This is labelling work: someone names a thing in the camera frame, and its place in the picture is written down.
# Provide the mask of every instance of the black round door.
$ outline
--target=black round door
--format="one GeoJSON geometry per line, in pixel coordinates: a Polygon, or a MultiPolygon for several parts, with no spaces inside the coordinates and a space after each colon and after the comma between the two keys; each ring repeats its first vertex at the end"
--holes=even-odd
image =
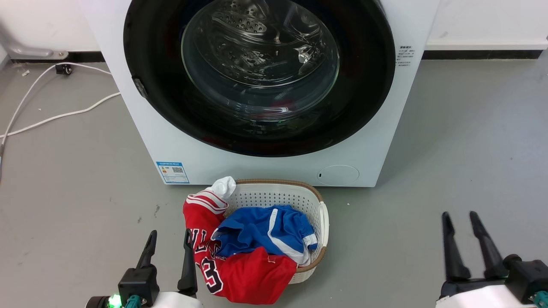
{"type": "Polygon", "coordinates": [[[133,0],[124,50],[137,89],[170,123],[252,156],[350,137],[395,69],[374,0],[133,0]]]}

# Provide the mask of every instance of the washing machine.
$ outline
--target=washing machine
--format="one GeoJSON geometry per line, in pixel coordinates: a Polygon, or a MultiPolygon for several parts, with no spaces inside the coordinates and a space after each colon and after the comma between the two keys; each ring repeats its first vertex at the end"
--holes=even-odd
{"type": "Polygon", "coordinates": [[[439,0],[81,0],[165,184],[375,186],[439,0]]]}

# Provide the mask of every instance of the red jersey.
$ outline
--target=red jersey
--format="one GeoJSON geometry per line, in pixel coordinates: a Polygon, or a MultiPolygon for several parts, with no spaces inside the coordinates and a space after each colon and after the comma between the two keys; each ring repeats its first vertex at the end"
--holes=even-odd
{"type": "Polygon", "coordinates": [[[233,303],[274,304],[295,274],[297,264],[283,255],[268,255],[263,247],[249,254],[216,256],[215,229],[224,220],[228,204],[212,191],[189,195],[182,207],[192,231],[194,259],[211,294],[233,303]]]}

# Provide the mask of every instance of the white cable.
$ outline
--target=white cable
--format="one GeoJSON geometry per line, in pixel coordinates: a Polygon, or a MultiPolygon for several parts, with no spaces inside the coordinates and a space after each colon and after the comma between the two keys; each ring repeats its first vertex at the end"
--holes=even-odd
{"type": "Polygon", "coordinates": [[[44,124],[44,123],[48,123],[49,121],[53,121],[53,120],[55,120],[55,119],[59,119],[59,118],[67,117],[67,116],[72,116],[72,115],[77,115],[77,114],[79,114],[79,113],[88,112],[88,111],[90,111],[91,109],[93,109],[93,108],[95,108],[95,107],[101,105],[101,104],[102,104],[103,102],[105,102],[106,100],[111,99],[111,98],[113,98],[113,97],[115,97],[115,96],[118,96],[118,95],[120,95],[120,92],[111,94],[111,95],[109,95],[109,96],[103,98],[102,100],[100,100],[100,101],[94,103],[91,107],[86,108],[86,109],[84,109],[84,110],[69,112],[69,113],[65,113],[64,115],[58,115],[58,116],[55,116],[55,117],[51,117],[51,118],[49,118],[49,119],[45,119],[45,120],[40,121],[40,122],[38,122],[38,123],[36,123],[36,124],[33,124],[33,125],[31,125],[31,126],[27,126],[27,127],[25,127],[25,128],[21,128],[21,129],[19,129],[19,130],[16,130],[16,131],[14,131],[14,132],[11,132],[11,133],[8,134],[8,136],[13,136],[13,135],[15,135],[15,134],[22,133],[22,132],[24,132],[24,131],[26,131],[26,130],[29,130],[29,129],[34,128],[34,127],[37,127],[37,126],[40,126],[40,125],[42,125],[42,124],[44,124]]]}
{"type": "MultiPolygon", "coordinates": [[[[80,67],[85,67],[87,69],[92,69],[92,70],[96,70],[96,71],[100,71],[100,72],[103,72],[105,74],[109,74],[109,75],[112,75],[111,72],[107,72],[107,71],[104,71],[102,69],[98,69],[97,67],[92,67],[92,66],[88,66],[88,65],[83,65],[83,64],[78,64],[78,63],[71,63],[71,62],[61,62],[61,63],[57,63],[55,65],[61,65],[61,64],[70,64],[70,65],[74,65],[74,66],[80,66],[80,67]]],[[[54,120],[54,119],[57,119],[57,118],[61,118],[61,117],[66,117],[66,116],[69,116],[69,115],[76,115],[78,113],[82,113],[82,112],[86,112],[86,111],[89,111],[95,107],[97,107],[99,104],[101,104],[102,102],[104,102],[105,100],[111,98],[111,97],[114,97],[116,95],[119,95],[120,93],[116,93],[116,94],[112,94],[112,95],[109,95],[107,96],[106,98],[100,100],[99,102],[97,102],[95,105],[93,105],[92,107],[88,108],[88,109],[85,109],[85,110],[80,110],[80,111],[76,111],[76,112],[71,112],[71,113],[66,113],[64,115],[60,115],[60,116],[56,116],[56,117],[53,117],[53,118],[50,118],[50,119],[47,119],[47,120],[44,120],[44,121],[41,121],[39,123],[36,123],[34,125],[31,125],[29,127],[26,127],[24,129],[20,129],[16,132],[13,132],[13,133],[9,133],[9,130],[10,128],[12,127],[13,125],[13,122],[15,121],[15,118],[17,117],[17,114],[19,113],[19,110],[21,109],[21,106],[23,105],[23,102],[25,101],[25,99],[27,98],[28,94],[32,91],[32,89],[34,88],[34,86],[36,85],[36,83],[47,73],[49,72],[50,70],[52,70],[55,65],[52,65],[50,66],[47,70],[45,70],[42,74],[40,74],[40,76],[38,76],[38,78],[36,78],[36,80],[32,83],[30,89],[28,89],[27,93],[25,94],[25,96],[23,96],[23,99],[21,100],[21,102],[19,103],[19,105],[17,106],[17,109],[15,110],[15,113],[13,113],[13,117],[12,119],[9,121],[9,124],[8,124],[8,127],[5,129],[5,133],[4,135],[0,136],[0,138],[2,138],[2,142],[0,143],[0,180],[2,180],[2,154],[4,152],[4,144],[5,144],[5,140],[8,136],[10,135],[14,135],[14,134],[17,134],[17,133],[21,133],[25,130],[28,130],[28,129],[31,129],[33,127],[36,127],[36,126],[39,126],[41,124],[44,124],[45,122],[49,122],[51,120],[54,120]]]]}

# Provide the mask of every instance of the laundry basket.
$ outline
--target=laundry basket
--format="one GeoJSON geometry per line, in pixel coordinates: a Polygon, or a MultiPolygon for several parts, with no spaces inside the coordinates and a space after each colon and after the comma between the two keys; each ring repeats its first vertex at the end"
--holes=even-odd
{"type": "Polygon", "coordinates": [[[236,190],[229,198],[229,207],[225,216],[243,207],[267,208],[288,204],[306,215],[314,227],[318,248],[311,252],[310,265],[298,267],[289,283],[307,280],[326,253],[329,238],[329,215],[322,196],[314,187],[296,181],[249,179],[237,180],[236,184],[236,190]]]}

